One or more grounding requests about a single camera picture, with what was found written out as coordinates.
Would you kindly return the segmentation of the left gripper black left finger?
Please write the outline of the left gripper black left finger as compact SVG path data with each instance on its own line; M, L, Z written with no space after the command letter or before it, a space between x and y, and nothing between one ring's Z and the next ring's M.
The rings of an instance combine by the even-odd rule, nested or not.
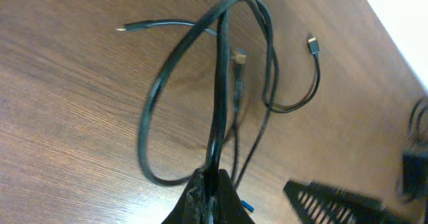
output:
M213 223L210 204L205 196L203 169L196 169L177 204L162 224L207 224Z

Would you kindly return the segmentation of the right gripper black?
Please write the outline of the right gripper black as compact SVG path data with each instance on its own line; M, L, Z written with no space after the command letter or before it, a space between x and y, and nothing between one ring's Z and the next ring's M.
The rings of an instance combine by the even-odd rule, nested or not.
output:
M284 192L305 224L399 224L409 220L387 209L379 199L322 183L288 181ZM427 197L427 149L402 153L400 198L404 203Z

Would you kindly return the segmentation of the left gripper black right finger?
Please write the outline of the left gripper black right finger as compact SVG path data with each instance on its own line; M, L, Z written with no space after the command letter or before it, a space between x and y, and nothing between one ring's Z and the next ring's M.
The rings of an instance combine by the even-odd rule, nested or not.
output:
M210 223L254 224L224 169L210 173Z

